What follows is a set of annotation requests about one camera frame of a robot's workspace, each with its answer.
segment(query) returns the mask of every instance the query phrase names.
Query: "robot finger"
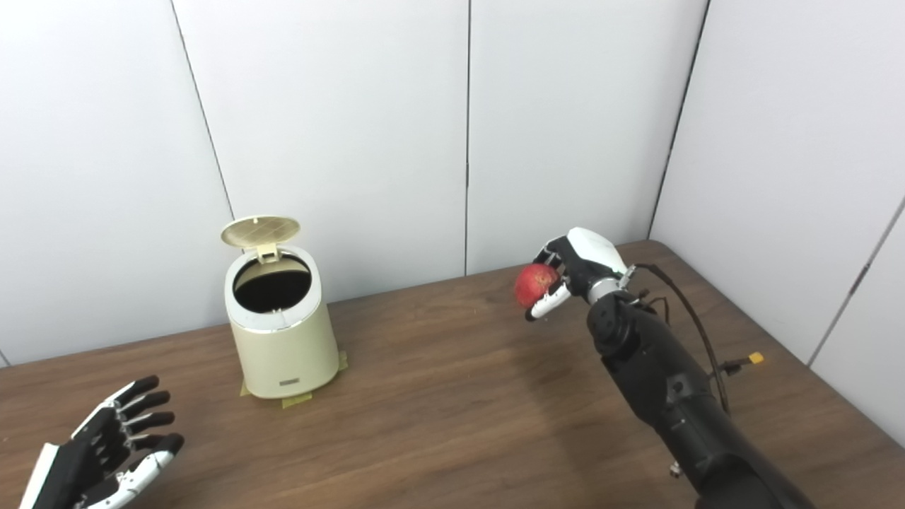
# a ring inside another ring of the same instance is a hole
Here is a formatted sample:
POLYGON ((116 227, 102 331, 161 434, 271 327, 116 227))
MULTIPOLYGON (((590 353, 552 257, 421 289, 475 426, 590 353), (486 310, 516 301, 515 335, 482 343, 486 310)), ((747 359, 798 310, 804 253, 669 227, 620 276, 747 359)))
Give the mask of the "robot finger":
POLYGON ((85 508, 120 509, 128 504, 160 475, 160 471, 169 465, 184 443, 185 439, 181 435, 167 435, 147 456, 129 465, 126 471, 110 477, 116 480, 116 486, 107 485, 102 490, 94 491, 94 496, 85 504, 85 508))
POLYGON ((568 289, 566 277, 559 278, 547 288, 547 293, 525 311, 525 320, 533 322, 568 300, 572 293, 568 289))
POLYGON ((133 398, 135 398, 139 394, 144 394, 149 390, 157 387, 160 384, 160 379, 157 376, 145 377, 143 379, 138 379, 133 382, 130 382, 123 387, 122 389, 114 392, 109 395, 106 399, 104 399, 91 413, 79 424, 75 431, 72 432, 71 438, 75 439, 76 436, 82 433, 82 430, 89 426, 93 419, 98 413, 100 413, 103 409, 109 408, 114 411, 118 411, 123 405, 128 404, 133 398))
POLYGON ((132 450, 140 451, 157 447, 163 439, 163 435, 135 435, 134 437, 129 437, 129 443, 132 445, 132 450))
POLYGON ((135 416, 149 408, 159 407, 160 405, 167 403, 169 399, 169 391, 161 390, 159 392, 149 392, 148 394, 142 394, 141 396, 132 399, 120 410, 120 412, 122 412, 122 415, 126 419, 135 418, 135 416))
POLYGON ((557 253, 557 244, 564 238, 565 237, 561 236, 547 242, 540 248, 540 253, 534 257, 533 263, 549 265, 553 268, 559 267, 562 264, 562 259, 559 257, 559 253, 557 253))
POLYGON ((100 467, 103 469, 104 475, 116 472, 123 463, 126 463, 129 456, 132 456, 132 449, 125 444, 111 449, 108 456, 100 459, 100 467))
POLYGON ((173 424, 176 420, 176 414, 173 412, 154 412, 138 416, 123 423, 131 433, 140 433, 149 427, 166 426, 173 424))
POLYGON ((143 379, 137 379, 134 382, 126 385, 126 387, 114 392, 110 395, 109 398, 105 399, 104 401, 113 401, 118 403, 119 406, 122 407, 129 403, 136 396, 144 394, 152 389, 156 389, 158 385, 160 385, 160 379, 157 377, 157 375, 151 375, 143 379))

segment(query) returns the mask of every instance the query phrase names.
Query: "wooden table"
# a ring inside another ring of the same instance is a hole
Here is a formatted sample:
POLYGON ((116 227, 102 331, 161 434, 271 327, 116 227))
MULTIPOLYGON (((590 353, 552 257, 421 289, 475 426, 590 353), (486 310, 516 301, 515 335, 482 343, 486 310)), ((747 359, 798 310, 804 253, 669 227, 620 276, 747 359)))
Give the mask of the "wooden table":
MULTIPOLYGON (((764 353, 728 379, 734 419, 817 505, 902 504, 905 451, 669 249, 620 251, 672 276, 721 359, 764 353)), ((350 368, 285 410, 239 397, 226 326, 0 370, 0 506, 18 505, 42 442, 156 373, 186 446, 132 509, 692 508, 601 367, 586 304, 527 323, 511 294, 518 270, 330 305, 350 368)), ((703 362, 678 299, 648 274, 633 287, 671 297, 673 328, 703 362)))

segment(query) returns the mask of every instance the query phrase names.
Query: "black arm segment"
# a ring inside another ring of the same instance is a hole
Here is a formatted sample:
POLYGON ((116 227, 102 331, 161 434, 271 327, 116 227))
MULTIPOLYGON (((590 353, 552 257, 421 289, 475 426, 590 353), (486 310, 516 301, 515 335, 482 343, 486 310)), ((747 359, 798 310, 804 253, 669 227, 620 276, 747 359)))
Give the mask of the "black arm segment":
POLYGON ((624 292, 594 303, 587 326, 634 414, 653 427, 698 492, 699 509, 813 509, 738 431, 708 375, 656 314, 624 292))

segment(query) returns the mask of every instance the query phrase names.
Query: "black cable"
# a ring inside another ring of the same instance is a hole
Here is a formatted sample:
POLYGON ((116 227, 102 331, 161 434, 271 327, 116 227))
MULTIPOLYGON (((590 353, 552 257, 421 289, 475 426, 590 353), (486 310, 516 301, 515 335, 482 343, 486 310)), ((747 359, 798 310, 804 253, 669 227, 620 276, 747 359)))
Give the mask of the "black cable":
POLYGON ((647 305, 647 307, 649 307, 649 308, 652 308, 653 303, 658 303, 658 302, 663 302, 663 321, 666 322, 667 325, 669 325, 670 324, 670 302, 666 300, 666 297, 657 297, 656 299, 653 299, 653 300, 645 303, 645 305, 647 305))
POLYGON ((707 335, 707 332, 704 331, 704 325, 700 322, 700 318, 698 318, 698 314, 694 312, 694 308, 691 307, 691 303, 688 302, 688 299, 685 298, 685 294, 679 290, 679 287, 676 286, 676 283, 672 282, 670 276, 666 275, 666 273, 657 265, 654 264, 636 264, 635 267, 639 269, 644 269, 649 271, 651 274, 660 278, 661 281, 666 283, 673 292, 675 292, 676 296, 679 297, 682 305, 685 306, 685 309, 688 311, 688 314, 691 315, 691 320, 694 322, 694 326, 698 328, 698 334, 700 334, 701 341, 704 342, 704 350, 707 351, 707 358, 710 360, 710 366, 713 368, 713 372, 716 373, 714 377, 717 381, 717 392, 719 393, 719 403, 723 407, 723 411, 726 412, 726 415, 729 415, 729 395, 726 393, 726 383, 723 381, 722 371, 719 368, 719 362, 717 362, 717 354, 713 352, 713 345, 710 344, 710 337, 707 335))

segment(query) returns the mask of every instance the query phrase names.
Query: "white wall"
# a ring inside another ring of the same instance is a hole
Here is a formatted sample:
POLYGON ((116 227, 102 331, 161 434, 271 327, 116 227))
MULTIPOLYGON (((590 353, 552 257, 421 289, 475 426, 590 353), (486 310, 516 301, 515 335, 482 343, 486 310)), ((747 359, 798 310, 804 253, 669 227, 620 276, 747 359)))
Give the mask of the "white wall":
POLYGON ((473 0, 468 272, 647 236, 704 0, 473 0))
POLYGON ((653 224, 807 360, 905 189, 905 4, 713 2, 653 224))
POLYGON ((168 2, 0 4, 0 348, 225 321, 230 220, 168 2))
POLYGON ((900 216, 812 368, 905 447, 905 219, 900 216))
POLYGON ((462 275, 467 0, 176 0, 237 216, 297 218, 329 301, 462 275))

